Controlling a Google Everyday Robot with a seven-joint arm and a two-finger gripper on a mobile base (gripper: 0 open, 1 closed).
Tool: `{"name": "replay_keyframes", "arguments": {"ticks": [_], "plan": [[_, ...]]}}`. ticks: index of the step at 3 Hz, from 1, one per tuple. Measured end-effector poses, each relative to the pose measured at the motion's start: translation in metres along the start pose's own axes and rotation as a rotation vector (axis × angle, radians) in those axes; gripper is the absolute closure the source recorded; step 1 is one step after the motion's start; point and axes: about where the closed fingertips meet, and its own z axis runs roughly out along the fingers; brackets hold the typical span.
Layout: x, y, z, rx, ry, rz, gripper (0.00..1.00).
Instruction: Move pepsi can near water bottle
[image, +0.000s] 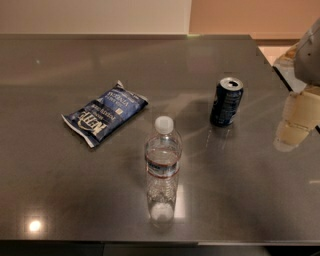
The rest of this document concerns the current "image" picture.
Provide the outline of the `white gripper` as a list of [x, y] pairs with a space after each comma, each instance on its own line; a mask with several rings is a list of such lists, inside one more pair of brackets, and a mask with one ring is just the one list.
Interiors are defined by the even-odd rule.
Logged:
[[289, 93], [276, 131], [275, 148], [290, 152], [320, 124], [320, 18], [298, 45], [291, 46], [274, 61], [273, 67], [284, 78], [292, 78], [295, 73], [298, 80], [309, 84], [299, 93]]

